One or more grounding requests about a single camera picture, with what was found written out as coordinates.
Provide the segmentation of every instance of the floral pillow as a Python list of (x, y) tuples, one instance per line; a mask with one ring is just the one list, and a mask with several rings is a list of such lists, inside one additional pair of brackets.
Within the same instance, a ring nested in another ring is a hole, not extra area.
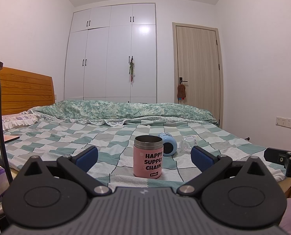
[(38, 117), (34, 114), (12, 114), (2, 116), (3, 130), (25, 127), (38, 122)]

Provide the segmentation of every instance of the door handle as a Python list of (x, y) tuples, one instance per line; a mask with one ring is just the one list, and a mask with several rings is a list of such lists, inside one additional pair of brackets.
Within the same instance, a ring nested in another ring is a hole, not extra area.
[(188, 82), (188, 81), (182, 80), (182, 77), (179, 77), (179, 84), (181, 85), (183, 82)]

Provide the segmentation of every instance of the brown bag hanging on door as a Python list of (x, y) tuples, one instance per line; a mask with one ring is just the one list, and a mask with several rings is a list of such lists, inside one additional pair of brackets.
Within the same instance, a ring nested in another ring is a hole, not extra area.
[(183, 84), (180, 84), (178, 85), (177, 90), (177, 98), (184, 100), (186, 97), (186, 87)]

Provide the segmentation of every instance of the pink cup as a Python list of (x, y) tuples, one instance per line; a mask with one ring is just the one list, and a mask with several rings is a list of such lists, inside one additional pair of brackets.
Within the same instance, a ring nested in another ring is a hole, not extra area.
[(134, 174), (156, 179), (162, 173), (163, 140), (154, 135), (141, 135), (134, 142)]

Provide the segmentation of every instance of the white logo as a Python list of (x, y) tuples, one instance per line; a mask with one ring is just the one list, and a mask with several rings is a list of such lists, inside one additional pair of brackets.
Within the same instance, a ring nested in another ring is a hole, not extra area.
[(149, 191), (147, 189), (143, 189), (143, 191), (140, 191), (140, 193), (142, 193), (143, 195), (145, 195), (146, 193), (148, 193)]

